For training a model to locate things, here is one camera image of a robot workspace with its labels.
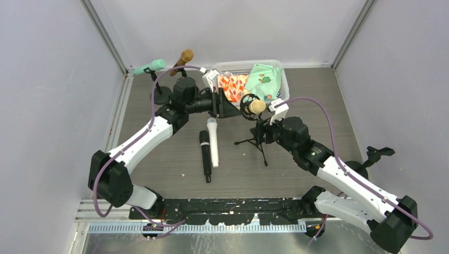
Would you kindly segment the black tripod shock-mount stand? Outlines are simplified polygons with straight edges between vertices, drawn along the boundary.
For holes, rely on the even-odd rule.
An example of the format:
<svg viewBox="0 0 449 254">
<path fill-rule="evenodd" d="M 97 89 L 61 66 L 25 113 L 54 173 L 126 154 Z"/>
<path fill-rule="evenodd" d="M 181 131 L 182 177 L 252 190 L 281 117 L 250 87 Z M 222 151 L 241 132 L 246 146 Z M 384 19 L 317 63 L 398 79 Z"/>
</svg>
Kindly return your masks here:
<svg viewBox="0 0 449 254">
<path fill-rule="evenodd" d="M 267 160 L 266 160 L 266 157 L 265 157 L 263 146 L 262 146 L 262 144 L 258 144 L 257 143 L 257 121 L 258 120 L 262 120 L 262 113 L 261 114 L 247 115 L 246 113 L 243 112 L 243 110 L 240 109 L 240 111 L 241 111 L 241 114 L 244 117 L 244 119 L 249 120 L 249 121 L 255 121 L 256 125 L 255 125 L 255 127 L 250 128 L 250 133 L 253 135 L 252 138 L 246 139 L 246 140 L 242 140 L 242 141 L 236 141 L 236 142 L 234 142 L 234 145 L 239 145 L 239 144 L 245 143 L 245 142 L 250 143 L 251 145 L 256 147 L 262 153 L 262 156 L 263 156 L 263 159 L 264 159 L 264 165 L 267 167 L 268 163 L 267 163 Z"/>
</svg>

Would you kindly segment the cream yellow microphone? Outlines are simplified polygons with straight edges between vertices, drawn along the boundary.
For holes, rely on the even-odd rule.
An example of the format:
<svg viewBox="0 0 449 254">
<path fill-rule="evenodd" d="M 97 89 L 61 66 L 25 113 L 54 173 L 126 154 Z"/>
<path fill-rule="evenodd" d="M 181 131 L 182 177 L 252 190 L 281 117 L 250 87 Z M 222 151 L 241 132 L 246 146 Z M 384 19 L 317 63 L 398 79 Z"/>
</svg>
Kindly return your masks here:
<svg viewBox="0 0 449 254">
<path fill-rule="evenodd" d="M 240 100 L 240 109 L 247 115 L 261 114 L 266 109 L 266 103 L 257 95 L 244 89 Z"/>
</svg>

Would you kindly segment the black round-base mic stand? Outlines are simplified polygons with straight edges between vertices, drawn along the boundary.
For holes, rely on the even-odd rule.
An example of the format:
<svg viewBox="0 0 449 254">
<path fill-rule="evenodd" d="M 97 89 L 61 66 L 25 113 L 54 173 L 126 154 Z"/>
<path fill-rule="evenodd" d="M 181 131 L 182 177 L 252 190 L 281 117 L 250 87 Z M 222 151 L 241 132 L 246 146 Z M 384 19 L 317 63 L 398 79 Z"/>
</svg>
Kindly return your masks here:
<svg viewBox="0 0 449 254">
<path fill-rule="evenodd" d="M 177 72 L 180 73 L 182 77 L 187 77 L 187 73 L 184 68 L 178 69 Z"/>
</svg>

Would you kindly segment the gold brown microphone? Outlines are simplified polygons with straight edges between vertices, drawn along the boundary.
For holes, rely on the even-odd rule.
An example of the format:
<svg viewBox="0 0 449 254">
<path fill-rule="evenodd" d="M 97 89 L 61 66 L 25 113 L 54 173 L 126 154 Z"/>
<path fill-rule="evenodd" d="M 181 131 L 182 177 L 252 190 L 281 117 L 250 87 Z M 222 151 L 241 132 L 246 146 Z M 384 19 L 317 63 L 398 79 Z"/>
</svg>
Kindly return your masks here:
<svg viewBox="0 0 449 254">
<path fill-rule="evenodd" d="M 194 57 L 194 52 L 191 49 L 185 49 L 182 51 L 180 58 L 177 60 L 176 64 L 173 67 L 185 66 L 189 63 Z M 178 72 L 178 69 L 172 70 L 169 75 L 175 76 Z"/>
</svg>

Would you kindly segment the green microphone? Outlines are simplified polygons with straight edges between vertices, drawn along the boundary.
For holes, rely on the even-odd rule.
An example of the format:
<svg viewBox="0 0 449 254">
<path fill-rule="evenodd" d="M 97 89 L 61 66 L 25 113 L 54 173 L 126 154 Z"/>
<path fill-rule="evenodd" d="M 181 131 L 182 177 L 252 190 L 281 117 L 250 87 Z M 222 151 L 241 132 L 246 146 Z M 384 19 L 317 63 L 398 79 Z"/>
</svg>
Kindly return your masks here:
<svg viewBox="0 0 449 254">
<path fill-rule="evenodd" d="M 133 75 L 138 76 L 142 74 L 149 74 L 154 71 L 162 70 L 166 67 L 166 61 L 164 59 L 156 59 L 151 63 L 138 67 L 133 71 Z"/>
</svg>

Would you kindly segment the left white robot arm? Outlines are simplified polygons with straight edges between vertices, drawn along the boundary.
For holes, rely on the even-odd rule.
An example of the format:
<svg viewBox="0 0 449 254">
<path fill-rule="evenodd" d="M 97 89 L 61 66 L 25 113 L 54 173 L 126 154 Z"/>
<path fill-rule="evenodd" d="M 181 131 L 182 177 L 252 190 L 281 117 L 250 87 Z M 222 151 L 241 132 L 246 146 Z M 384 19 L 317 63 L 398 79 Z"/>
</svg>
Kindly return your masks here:
<svg viewBox="0 0 449 254">
<path fill-rule="evenodd" d="M 179 78 L 170 102 L 162 105 L 141 130 L 111 151 L 99 150 L 92 155 L 88 187 L 94 197 L 106 200 L 113 207 L 128 204 L 151 209 L 158 195 L 147 187 L 133 184 L 132 171 L 148 153 L 179 131 L 188 122 L 189 115 L 203 112 L 220 119 L 241 114 L 227 100 L 222 88 L 199 90 L 193 78 Z"/>
</svg>

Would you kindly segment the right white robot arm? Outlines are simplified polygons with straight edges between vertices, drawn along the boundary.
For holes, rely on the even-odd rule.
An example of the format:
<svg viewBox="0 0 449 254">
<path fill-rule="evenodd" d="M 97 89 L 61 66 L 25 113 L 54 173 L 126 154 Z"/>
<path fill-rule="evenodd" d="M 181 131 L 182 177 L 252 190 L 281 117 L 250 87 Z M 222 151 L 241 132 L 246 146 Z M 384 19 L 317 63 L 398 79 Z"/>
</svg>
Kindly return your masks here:
<svg viewBox="0 0 449 254">
<path fill-rule="evenodd" d="M 344 199 L 314 186 L 303 199 L 321 214 L 340 218 L 368 233 L 383 250 L 398 253 L 412 237 L 418 224 L 417 203 L 405 195 L 397 197 L 358 174 L 338 160 L 332 150 L 311 139 L 299 117 L 270 122 L 259 120 L 254 133 L 260 141 L 276 143 L 292 155 L 303 170 L 317 176 L 349 196 Z"/>
</svg>

